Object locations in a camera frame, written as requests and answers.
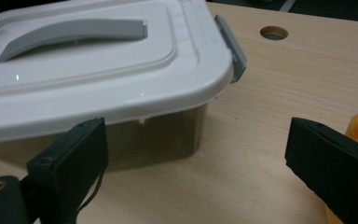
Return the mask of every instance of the plastic storage box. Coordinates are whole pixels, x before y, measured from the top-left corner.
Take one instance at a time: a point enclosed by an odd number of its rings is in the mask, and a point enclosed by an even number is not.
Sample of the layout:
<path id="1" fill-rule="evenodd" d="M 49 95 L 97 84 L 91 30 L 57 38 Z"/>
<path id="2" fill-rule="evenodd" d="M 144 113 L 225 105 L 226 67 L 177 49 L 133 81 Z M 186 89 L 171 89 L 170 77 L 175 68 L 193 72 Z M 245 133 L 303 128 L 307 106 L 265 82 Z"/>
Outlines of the plastic storage box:
<path id="1" fill-rule="evenodd" d="M 0 142 L 104 117 L 114 167 L 189 156 L 207 104 L 245 63 L 202 0 L 77 0 L 3 12 Z"/>

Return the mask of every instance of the gray latch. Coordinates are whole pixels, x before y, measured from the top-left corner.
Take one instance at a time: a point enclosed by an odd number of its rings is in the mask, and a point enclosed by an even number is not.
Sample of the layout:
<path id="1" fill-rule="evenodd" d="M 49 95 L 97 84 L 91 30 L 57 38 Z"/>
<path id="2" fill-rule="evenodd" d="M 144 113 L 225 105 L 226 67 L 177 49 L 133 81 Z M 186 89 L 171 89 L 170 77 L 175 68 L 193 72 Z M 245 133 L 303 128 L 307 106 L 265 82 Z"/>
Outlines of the gray latch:
<path id="1" fill-rule="evenodd" d="M 234 64 L 234 74 L 231 79 L 231 83 L 237 82 L 240 80 L 243 72 L 246 69 L 246 56 L 243 53 L 240 44 L 237 42 L 234 34 L 232 34 L 229 29 L 225 19 L 223 17 L 216 15 L 214 17 L 214 21 L 216 22 L 217 27 L 220 30 L 223 38 L 226 41 L 227 46 L 231 49 L 232 59 Z"/>

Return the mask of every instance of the white lid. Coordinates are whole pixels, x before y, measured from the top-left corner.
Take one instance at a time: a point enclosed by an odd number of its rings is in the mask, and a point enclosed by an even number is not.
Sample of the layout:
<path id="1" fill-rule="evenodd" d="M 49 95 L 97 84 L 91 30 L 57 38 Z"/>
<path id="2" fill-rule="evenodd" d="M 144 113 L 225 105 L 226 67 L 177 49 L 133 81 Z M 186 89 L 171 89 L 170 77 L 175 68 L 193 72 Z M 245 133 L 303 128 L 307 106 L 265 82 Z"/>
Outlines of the white lid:
<path id="1" fill-rule="evenodd" d="M 54 23 L 142 20 L 147 38 L 69 42 L 0 62 L 0 141 L 61 133 L 207 104 L 230 82 L 232 57 L 203 0 L 76 0 L 0 14 L 0 54 Z"/>

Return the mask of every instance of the gray handle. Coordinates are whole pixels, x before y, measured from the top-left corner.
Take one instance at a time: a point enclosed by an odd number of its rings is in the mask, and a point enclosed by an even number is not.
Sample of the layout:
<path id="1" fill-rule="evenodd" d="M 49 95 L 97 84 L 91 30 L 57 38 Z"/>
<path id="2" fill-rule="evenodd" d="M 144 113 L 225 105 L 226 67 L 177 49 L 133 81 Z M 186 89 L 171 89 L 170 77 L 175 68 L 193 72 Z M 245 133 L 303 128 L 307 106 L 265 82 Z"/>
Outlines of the gray handle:
<path id="1" fill-rule="evenodd" d="M 54 23 L 7 44 L 0 55 L 0 62 L 7 61 L 37 47 L 88 38 L 113 38 L 135 40 L 147 37 L 144 21 L 132 20 L 79 20 Z"/>
<path id="2" fill-rule="evenodd" d="M 237 82 L 240 80 L 243 72 L 246 69 L 246 56 L 243 53 L 240 44 L 237 42 L 234 34 L 232 34 L 229 26 L 227 25 L 225 19 L 223 17 L 216 15 L 214 17 L 214 21 L 216 22 L 217 27 L 220 30 L 223 38 L 226 41 L 227 46 L 232 51 L 232 58 L 234 63 L 234 74 L 231 79 L 231 83 Z"/>

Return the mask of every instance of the wooden table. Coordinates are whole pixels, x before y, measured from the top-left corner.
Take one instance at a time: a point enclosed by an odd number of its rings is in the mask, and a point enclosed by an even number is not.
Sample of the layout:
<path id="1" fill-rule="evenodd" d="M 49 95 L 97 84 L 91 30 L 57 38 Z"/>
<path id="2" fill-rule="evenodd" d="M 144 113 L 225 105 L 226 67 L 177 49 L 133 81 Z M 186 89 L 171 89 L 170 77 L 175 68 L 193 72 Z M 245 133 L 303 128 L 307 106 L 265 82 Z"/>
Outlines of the wooden table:
<path id="1" fill-rule="evenodd" d="M 358 22 L 210 4 L 248 57 L 240 82 L 210 103 L 192 157 L 106 172 L 78 223 L 326 223 L 324 203 L 286 167 L 291 117 L 344 133 L 358 113 Z M 287 30 L 268 40 L 263 27 Z M 0 175 L 26 175 L 33 150 L 0 144 Z"/>

